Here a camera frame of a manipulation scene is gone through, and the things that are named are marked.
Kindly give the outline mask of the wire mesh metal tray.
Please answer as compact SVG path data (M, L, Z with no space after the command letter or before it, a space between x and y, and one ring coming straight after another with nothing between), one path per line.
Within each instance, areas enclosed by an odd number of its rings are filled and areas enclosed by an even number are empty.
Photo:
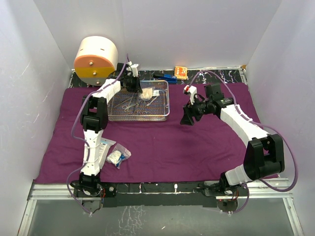
M108 118L110 121L165 121L170 114L169 84L164 80L141 81L141 88L153 87L159 90L159 98L147 107L154 97L149 100L140 99L140 104L131 108L128 112L122 109L132 97L139 97L138 93L128 92L122 89L114 95L108 103Z

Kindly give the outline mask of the purple cloth wrap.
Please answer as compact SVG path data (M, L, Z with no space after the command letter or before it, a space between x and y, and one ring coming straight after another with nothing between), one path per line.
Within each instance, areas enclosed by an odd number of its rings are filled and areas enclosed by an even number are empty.
M217 180L222 172L243 163L246 146L215 115L204 115L193 126L180 125L189 97L183 85L169 87L170 114L166 121L109 122L103 136L131 152L120 168L104 164L103 182L179 182ZM52 139L43 156L39 184L77 180L82 166L83 129L75 118L82 98L92 88L68 88Z

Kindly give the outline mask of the white gauze packet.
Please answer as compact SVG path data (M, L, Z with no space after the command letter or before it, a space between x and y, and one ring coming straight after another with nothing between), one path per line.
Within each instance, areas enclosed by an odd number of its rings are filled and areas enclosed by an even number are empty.
M101 138L99 145L99 168L102 169L111 146L113 146L116 141Z

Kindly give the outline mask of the beige bandage roll packet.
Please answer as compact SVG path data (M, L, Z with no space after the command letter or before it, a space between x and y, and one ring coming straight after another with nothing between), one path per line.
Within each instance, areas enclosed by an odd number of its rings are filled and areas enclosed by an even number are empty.
M139 98L142 100L149 100L153 97L154 88L143 88L142 92L139 93Z

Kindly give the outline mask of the round white drawer box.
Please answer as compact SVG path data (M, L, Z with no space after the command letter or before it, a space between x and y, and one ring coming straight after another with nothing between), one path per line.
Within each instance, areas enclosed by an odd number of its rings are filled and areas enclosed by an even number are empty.
M118 63L116 45L103 36L88 36L81 41L74 70L86 84L101 86L106 78L114 72Z

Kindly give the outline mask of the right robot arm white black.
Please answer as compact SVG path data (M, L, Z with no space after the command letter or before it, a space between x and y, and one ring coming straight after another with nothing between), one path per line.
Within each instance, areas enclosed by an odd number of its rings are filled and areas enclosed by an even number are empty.
M225 97L220 84L207 85L205 96L197 93L195 86L187 85L183 93L189 95L189 102L183 107L181 125L194 125L203 115L216 115L226 123L242 140L246 147L243 164L221 173L212 191L231 195L241 184L259 180L284 171L284 142L280 135L269 134L252 122L235 104L234 98Z

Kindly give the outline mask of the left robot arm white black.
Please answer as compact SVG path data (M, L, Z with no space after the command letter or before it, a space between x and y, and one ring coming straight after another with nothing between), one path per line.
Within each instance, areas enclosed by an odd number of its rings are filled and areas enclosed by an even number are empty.
M104 84L91 96L83 98L80 123L84 131L84 167L80 170L78 189L90 196L102 191L100 171L105 163L109 146L102 147L101 139L108 124L108 103L121 89L128 92L142 91L138 75L138 64L118 63Z

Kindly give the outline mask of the small blue white packet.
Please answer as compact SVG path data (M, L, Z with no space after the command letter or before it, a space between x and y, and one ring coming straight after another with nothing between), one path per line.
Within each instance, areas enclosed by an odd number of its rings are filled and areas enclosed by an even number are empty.
M121 163L131 157L131 152L122 146L116 144L112 152L106 157L108 163L113 164L117 169L120 169Z

